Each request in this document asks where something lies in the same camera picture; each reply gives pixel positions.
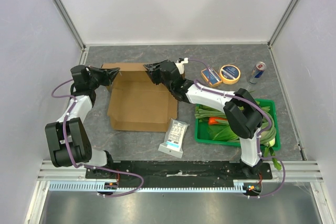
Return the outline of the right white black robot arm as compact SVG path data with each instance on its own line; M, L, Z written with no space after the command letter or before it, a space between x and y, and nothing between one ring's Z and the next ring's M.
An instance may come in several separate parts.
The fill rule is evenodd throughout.
M163 60L146 63L144 68L150 80L156 85L164 85L176 100L223 112L231 130L240 140L240 172L245 178L254 178L259 173L262 159L260 137L266 113L245 89L221 91L185 78L185 65L189 61L190 58L180 58L177 62Z

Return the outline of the brown cardboard box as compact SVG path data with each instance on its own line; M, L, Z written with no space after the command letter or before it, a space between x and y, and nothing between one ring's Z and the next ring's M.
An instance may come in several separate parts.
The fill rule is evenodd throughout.
M177 118L178 101L162 85L153 84L143 63L104 63L119 68L112 85L107 115L111 127L120 131L166 132Z

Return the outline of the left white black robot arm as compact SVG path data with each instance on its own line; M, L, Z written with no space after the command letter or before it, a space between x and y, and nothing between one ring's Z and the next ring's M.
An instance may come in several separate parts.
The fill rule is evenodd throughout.
M91 146L83 122L96 101L96 89L110 86L119 68L103 69L77 65L70 69L72 79L62 83L71 83L69 95L55 95L53 98L68 98L69 104L63 115L45 126L45 134L51 162L55 167L97 168L103 178L111 178L115 165L109 152L99 151Z

